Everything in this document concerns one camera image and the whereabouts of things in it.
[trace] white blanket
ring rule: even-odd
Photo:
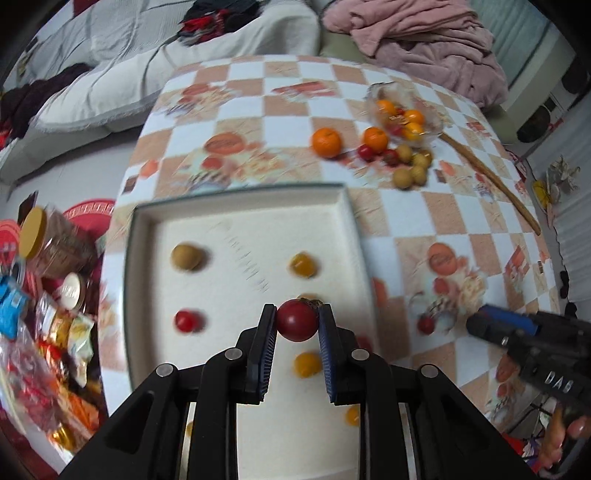
[[[48,79],[75,63],[108,68],[159,47],[179,29],[194,0],[100,0],[37,44],[22,76],[18,63],[5,90]]]
[[[0,182],[10,184],[69,150],[142,125],[181,66],[241,55],[316,55],[319,44],[317,16],[303,1],[271,0],[259,18],[237,32],[193,47],[165,43],[89,72],[49,99],[25,137],[0,151]]]
[[[153,106],[175,69],[205,60],[252,54],[315,55],[320,28],[315,13],[298,0],[271,0],[260,17],[234,33],[193,47],[173,41],[92,71],[51,98],[33,120],[45,132],[108,124]]]

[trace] human hand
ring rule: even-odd
[[[566,435],[574,439],[589,438],[591,436],[591,418],[580,417],[567,427],[563,423],[563,409],[558,405],[546,429],[544,441],[540,449],[538,460],[544,468],[551,468],[562,457],[562,444]]]

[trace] pink blanket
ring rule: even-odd
[[[493,36],[465,0],[339,0],[323,23],[350,34],[375,63],[442,85],[481,108],[507,99]]]

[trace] table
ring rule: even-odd
[[[391,167],[357,158],[354,149],[370,126],[367,88],[393,80],[431,105],[445,132],[472,148],[535,216],[509,154],[480,110],[440,86],[368,64],[307,56],[183,67],[144,125],[108,232],[99,347],[110,413],[131,392],[122,282],[133,208],[152,199],[276,182],[348,186],[387,360],[438,365],[498,428],[529,403],[532,391],[516,378],[513,364],[500,349],[468,336],[465,317],[482,303],[558,312],[547,247],[508,199],[440,140],[432,145],[426,187],[409,192],[392,188]],[[337,129],[351,152],[333,161],[318,158],[309,139],[320,127]],[[417,329],[426,309],[454,316],[441,317],[427,336]]]

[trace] yellow jar lid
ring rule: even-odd
[[[41,207],[33,207],[22,223],[18,254],[27,260],[35,257],[43,245],[46,229],[47,214],[45,210]]]

